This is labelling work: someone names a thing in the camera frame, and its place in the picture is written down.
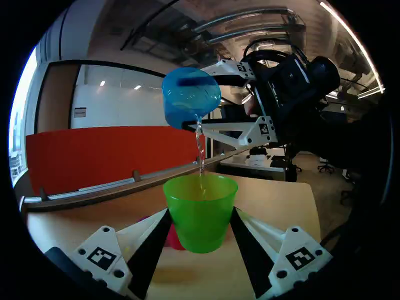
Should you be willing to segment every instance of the ceiling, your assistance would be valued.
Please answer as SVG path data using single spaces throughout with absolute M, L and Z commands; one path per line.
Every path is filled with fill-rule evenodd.
M 121 48 L 132 30 L 170 1 L 146 0 L 138 5 L 134 0 L 109 0 L 92 39 L 117 39 L 115 47 Z M 270 12 L 252 13 L 204 30 L 195 30 L 221 16 L 261 8 L 270 9 Z M 224 38 L 226 34 L 238 35 L 237 32 L 243 30 L 252 32 Z M 142 34 L 136 35 L 122 51 L 143 52 L 177 66 L 202 68 L 222 58 L 240 60 L 251 41 L 266 36 L 289 39 L 304 51 L 309 60 L 316 56 L 331 59 L 342 78 L 360 84 L 342 81 L 339 90 L 343 89 L 346 94 L 357 95 L 365 91 L 363 86 L 377 86 L 356 43 L 316 0 L 180 0 L 149 22 Z M 258 46 L 291 52 L 288 45 L 268 43 Z

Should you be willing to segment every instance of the red object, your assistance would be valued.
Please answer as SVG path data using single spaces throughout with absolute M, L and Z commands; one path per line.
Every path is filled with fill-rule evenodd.
M 195 134 L 170 126 L 67 129 L 26 137 L 34 193 L 48 195 L 102 185 L 190 164 L 199 151 Z
M 177 231 L 175 230 L 174 224 L 171 224 L 171 228 L 169 229 L 168 235 L 166 237 L 166 246 L 170 246 L 175 250 L 186 250 L 179 241 L 179 237 Z

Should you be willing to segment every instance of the ceiling light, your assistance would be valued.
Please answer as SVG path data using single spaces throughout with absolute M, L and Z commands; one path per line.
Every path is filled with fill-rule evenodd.
M 360 40 L 357 38 L 357 36 L 352 32 L 352 30 L 349 28 L 349 26 L 347 26 L 345 21 L 343 21 L 339 17 L 339 15 L 332 8 L 330 8 L 329 6 L 327 6 L 323 2 L 320 2 L 319 4 L 324 9 L 326 9 L 328 11 L 328 13 L 330 13 L 344 27 L 344 29 L 346 29 L 348 34 L 353 38 L 355 43 L 358 45 L 358 47 L 361 50 L 362 54 L 364 55 L 366 61 L 368 62 L 369 67 L 371 68 L 373 75 L 375 76 L 375 79 L 376 79 L 376 82 L 378 83 L 378 87 L 379 87 L 379 90 L 380 90 L 381 94 L 383 94 L 384 93 L 384 89 L 383 89 L 383 86 L 381 84 L 381 80 L 379 79 L 379 75 L 378 75 L 377 69 L 375 69 L 375 66 L 374 66 L 370 56 L 368 55 L 367 50 L 364 48 L 363 44 L 360 42 Z
M 336 96 L 332 96 L 332 95 L 330 95 L 330 94 L 327 94 L 327 95 L 325 95 L 326 97 L 329 97 L 329 98 L 333 98 L 333 99 L 337 99 L 338 97 L 336 97 Z
M 245 104 L 251 98 L 252 98 L 252 94 L 248 94 L 246 97 L 243 98 L 243 100 L 241 101 L 241 104 Z
M 379 89 L 372 90 L 372 91 L 368 90 L 366 92 L 363 92 L 363 93 L 357 95 L 357 97 L 358 97 L 358 99 L 362 99 L 364 97 L 368 97 L 368 96 L 371 96 L 371 95 L 379 93 L 379 92 L 380 92 Z
M 271 43 L 263 43 L 263 44 L 258 45 L 256 47 L 256 50 L 258 51 L 258 50 L 260 50 L 261 47 L 268 47 L 268 46 L 273 46 L 273 45 L 274 44 L 271 44 Z

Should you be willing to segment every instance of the desk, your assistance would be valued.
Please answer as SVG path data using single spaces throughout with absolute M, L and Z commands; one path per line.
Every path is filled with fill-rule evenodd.
M 228 177 L 239 186 L 236 207 L 281 230 L 298 225 L 318 242 L 321 240 L 317 208 L 308 184 Z M 30 212 L 27 225 L 43 252 L 57 246 L 69 253 L 103 225 L 118 231 L 165 207 L 159 185 L 90 206 Z M 230 229 L 221 248 L 212 253 L 195 254 L 165 247 L 147 295 L 148 300 L 253 297 L 245 264 Z
M 285 181 L 285 169 L 282 167 L 272 167 L 273 156 L 284 156 L 285 151 L 283 148 L 272 148 L 266 150 L 269 158 L 265 157 L 262 162 L 254 164 L 249 158 L 246 158 L 250 154 L 250 151 L 245 151 L 240 154 L 236 154 L 220 162 L 221 166 L 229 168 L 242 168 L 249 170 L 257 170 L 265 173 L 267 176 L 271 176 L 274 180 Z

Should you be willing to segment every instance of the window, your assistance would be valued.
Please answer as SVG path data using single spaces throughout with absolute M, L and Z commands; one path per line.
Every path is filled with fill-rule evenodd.
M 30 54 L 19 79 L 9 118 L 8 159 L 13 184 L 15 184 L 14 181 L 18 175 L 27 168 L 25 149 L 22 149 L 21 143 L 22 139 L 25 138 L 25 133 L 23 132 L 25 122 L 24 110 L 29 87 L 37 66 L 35 48 Z

